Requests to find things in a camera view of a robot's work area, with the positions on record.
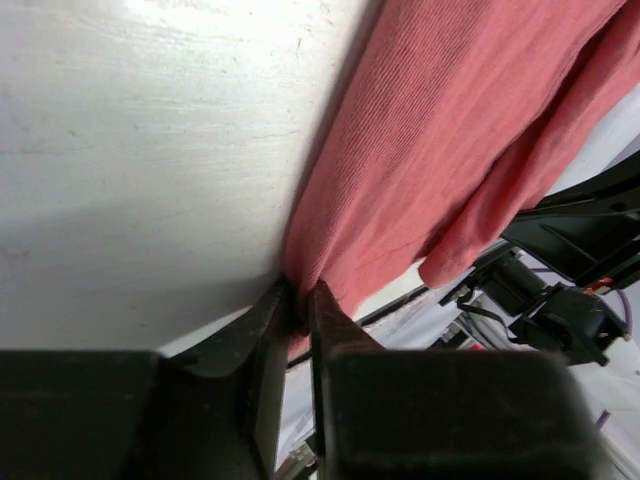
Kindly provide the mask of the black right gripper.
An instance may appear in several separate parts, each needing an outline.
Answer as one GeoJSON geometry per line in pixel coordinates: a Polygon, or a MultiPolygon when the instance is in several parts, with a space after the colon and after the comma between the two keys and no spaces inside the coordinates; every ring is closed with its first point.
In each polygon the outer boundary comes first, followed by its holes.
{"type": "Polygon", "coordinates": [[[545,197],[519,213],[502,238],[575,285],[550,285],[515,249],[482,255],[441,300],[462,313],[462,326],[496,348],[489,328],[507,348],[556,352],[571,365],[606,365],[606,351],[629,340],[629,322],[590,287],[610,289],[639,281],[639,156],[633,154],[597,176],[545,197]]]}

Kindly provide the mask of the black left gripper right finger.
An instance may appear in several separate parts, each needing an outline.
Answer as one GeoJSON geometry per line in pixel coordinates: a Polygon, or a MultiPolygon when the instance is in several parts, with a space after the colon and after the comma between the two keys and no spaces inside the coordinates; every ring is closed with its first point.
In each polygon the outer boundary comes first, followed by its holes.
{"type": "Polygon", "coordinates": [[[308,296],[308,326],[318,468],[342,470],[341,447],[350,443],[341,437],[355,425],[351,395],[358,391],[358,371],[351,367],[385,348],[342,311],[323,281],[308,296]]]}

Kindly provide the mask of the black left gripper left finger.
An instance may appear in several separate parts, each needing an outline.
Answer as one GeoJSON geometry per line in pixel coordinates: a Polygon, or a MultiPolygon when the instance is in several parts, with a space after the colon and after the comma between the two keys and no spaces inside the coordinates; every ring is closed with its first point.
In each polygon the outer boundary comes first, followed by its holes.
{"type": "Polygon", "coordinates": [[[195,465],[205,475],[272,475],[290,334],[290,286],[280,279],[238,319],[180,354],[195,465]]]}

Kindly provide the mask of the red t shirt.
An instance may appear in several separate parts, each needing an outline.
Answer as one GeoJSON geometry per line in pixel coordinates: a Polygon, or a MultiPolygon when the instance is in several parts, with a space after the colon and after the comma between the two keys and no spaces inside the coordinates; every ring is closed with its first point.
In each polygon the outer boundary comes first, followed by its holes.
{"type": "Polygon", "coordinates": [[[286,235],[298,299],[454,280],[638,83],[635,1],[386,2],[286,235]]]}

